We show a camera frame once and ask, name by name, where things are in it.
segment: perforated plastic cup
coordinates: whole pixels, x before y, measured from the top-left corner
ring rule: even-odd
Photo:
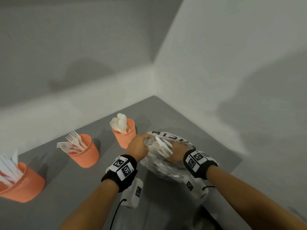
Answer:
[[[45,180],[24,163],[18,163],[18,167],[23,173],[23,176],[9,188],[0,182],[0,197],[25,203],[36,197],[42,191]]]
[[[126,134],[121,134],[119,131],[115,131],[112,129],[119,145],[122,148],[127,148],[128,144],[132,141],[132,139],[136,136],[135,125],[132,119],[127,119],[127,125],[131,131]]]
[[[80,152],[70,152],[68,155],[81,167],[88,168],[94,165],[99,159],[99,152],[89,135],[81,134],[81,139],[87,148]]]

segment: gray tabletop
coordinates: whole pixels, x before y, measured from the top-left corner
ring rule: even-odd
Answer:
[[[117,113],[134,120],[137,133],[168,131],[191,141],[199,150],[210,154],[220,167],[231,172],[241,159],[231,150],[183,117],[156,96],[133,104]],[[110,128],[116,113],[95,121],[76,131],[88,134],[100,151],[98,162],[84,169],[68,155],[56,149],[64,136],[43,144],[19,156],[21,162],[46,179],[43,191],[27,203],[0,198],[1,229],[56,229],[65,217],[99,185],[105,169],[118,155],[124,154]],[[197,201],[183,189],[183,184],[159,179],[138,165],[137,176],[144,182],[140,203],[136,209],[121,207],[113,229],[180,229],[184,221],[196,210]],[[109,229],[118,194],[103,229]]]

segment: cord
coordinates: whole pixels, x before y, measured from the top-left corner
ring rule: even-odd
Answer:
[[[113,225],[113,222],[114,222],[116,213],[117,213],[117,211],[118,211],[118,208],[119,208],[120,204],[121,204],[123,201],[127,201],[127,200],[124,198],[124,199],[122,199],[122,200],[119,202],[119,205],[117,206],[117,209],[116,209],[115,214],[114,214],[114,216],[113,216],[113,220],[112,220],[112,223],[111,223],[110,230],[111,230],[111,228],[112,228],[112,225]]]
[[[205,186],[202,190],[204,190],[204,189],[206,189],[206,188],[209,188],[209,187],[215,188],[215,186],[213,186],[213,185],[208,185],[208,186]]]

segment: clear plastic bag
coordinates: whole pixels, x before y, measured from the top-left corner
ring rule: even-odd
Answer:
[[[145,142],[146,146],[152,145],[152,143],[156,141],[155,137],[157,136],[160,139],[167,140],[168,142],[182,142],[189,149],[196,149],[196,147],[186,139],[183,139],[169,132],[150,131],[148,132],[148,134],[153,135],[153,137],[148,139],[147,142]],[[175,180],[177,182],[183,182],[183,178],[185,176],[191,175],[190,172],[185,168],[183,163],[179,163],[176,165],[168,163],[161,155],[159,155],[157,150],[154,150],[151,147],[149,147],[147,156],[141,160],[141,164],[158,177],[166,180]]]

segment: forearm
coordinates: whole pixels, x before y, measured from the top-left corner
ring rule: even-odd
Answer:
[[[100,230],[119,191],[118,185],[104,180],[81,205],[69,215],[60,230]]]
[[[306,225],[252,186],[210,166],[207,179],[253,229],[307,229]]]

